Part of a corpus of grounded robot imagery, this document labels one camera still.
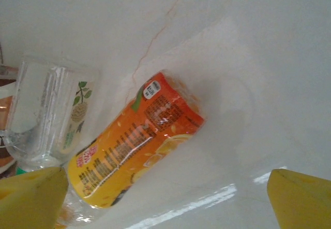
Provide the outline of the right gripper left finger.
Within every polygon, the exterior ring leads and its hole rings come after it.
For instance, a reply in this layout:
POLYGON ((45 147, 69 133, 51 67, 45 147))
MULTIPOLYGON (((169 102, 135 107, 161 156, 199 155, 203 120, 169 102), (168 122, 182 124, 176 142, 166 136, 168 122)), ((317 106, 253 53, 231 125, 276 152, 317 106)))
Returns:
POLYGON ((56 228, 67 190, 62 167, 1 179, 1 228, 56 228))

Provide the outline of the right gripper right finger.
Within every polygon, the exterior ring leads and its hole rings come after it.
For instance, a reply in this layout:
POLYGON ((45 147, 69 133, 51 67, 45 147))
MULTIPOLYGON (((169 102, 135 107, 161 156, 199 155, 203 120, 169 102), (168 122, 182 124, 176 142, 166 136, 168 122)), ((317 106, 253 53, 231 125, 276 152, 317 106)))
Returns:
POLYGON ((330 181, 272 170, 267 194, 280 228, 330 228, 330 181))

